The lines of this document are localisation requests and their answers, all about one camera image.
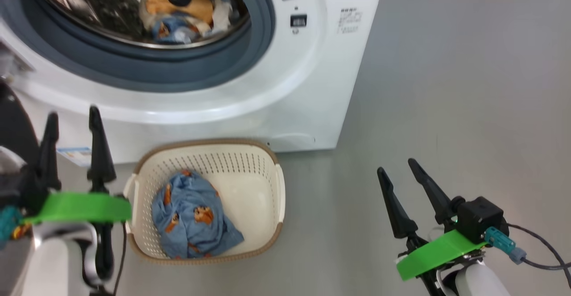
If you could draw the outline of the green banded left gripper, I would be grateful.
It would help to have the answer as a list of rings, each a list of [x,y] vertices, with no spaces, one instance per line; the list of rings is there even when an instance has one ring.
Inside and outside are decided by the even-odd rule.
[[[50,194],[39,213],[25,219],[31,225],[33,246],[39,250],[51,240],[71,242],[77,247],[82,276],[86,283],[106,283],[114,271],[112,227],[131,221],[132,207],[124,196],[111,196],[106,184],[116,180],[116,169],[100,111],[89,109],[88,127],[92,134],[91,164],[87,179],[91,192]],[[43,188],[60,191],[56,144],[59,119],[49,113],[37,160],[37,178]]]

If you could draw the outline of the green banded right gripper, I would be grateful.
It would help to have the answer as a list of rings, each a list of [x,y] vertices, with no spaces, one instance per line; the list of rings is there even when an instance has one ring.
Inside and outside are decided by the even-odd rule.
[[[408,159],[408,166],[430,200],[437,224],[452,225],[455,213],[451,199],[416,159]],[[420,279],[430,296],[455,296],[453,288],[445,285],[441,272],[481,259],[485,243],[472,243],[455,229],[430,242],[421,238],[416,234],[416,222],[408,217],[394,194],[393,184],[384,168],[377,169],[377,177],[392,233],[396,239],[406,238],[406,252],[398,256],[396,264],[401,280]]]

